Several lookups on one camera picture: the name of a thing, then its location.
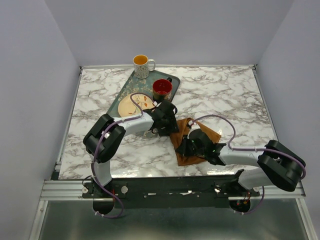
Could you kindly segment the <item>brown cloth napkin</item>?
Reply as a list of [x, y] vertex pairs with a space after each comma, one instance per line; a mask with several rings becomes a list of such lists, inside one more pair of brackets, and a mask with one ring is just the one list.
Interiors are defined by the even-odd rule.
[[192, 118], [177, 121], [178, 132], [170, 134], [179, 166], [195, 165], [209, 162], [224, 166], [220, 159], [220, 150], [225, 146], [219, 143], [221, 135]]

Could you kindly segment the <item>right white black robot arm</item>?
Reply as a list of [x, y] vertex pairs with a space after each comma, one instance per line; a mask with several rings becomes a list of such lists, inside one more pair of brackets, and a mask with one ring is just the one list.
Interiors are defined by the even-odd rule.
[[200, 157], [212, 165], [245, 165], [255, 169], [241, 170], [230, 183], [230, 191], [241, 196], [255, 187], [276, 186], [293, 192], [306, 176], [306, 163], [276, 140], [262, 148], [231, 147], [214, 143], [201, 129], [193, 129], [182, 137], [175, 150], [184, 157]]

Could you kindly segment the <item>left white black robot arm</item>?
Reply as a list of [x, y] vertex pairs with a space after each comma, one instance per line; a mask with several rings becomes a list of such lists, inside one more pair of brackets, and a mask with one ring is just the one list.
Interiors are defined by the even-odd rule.
[[112, 181], [110, 160], [117, 152], [124, 137], [139, 132], [156, 130], [160, 137], [178, 133], [177, 107], [169, 100], [163, 100], [151, 109], [127, 117], [111, 117], [103, 114], [83, 139], [85, 150], [92, 156], [91, 179], [93, 191], [101, 198], [111, 192]]

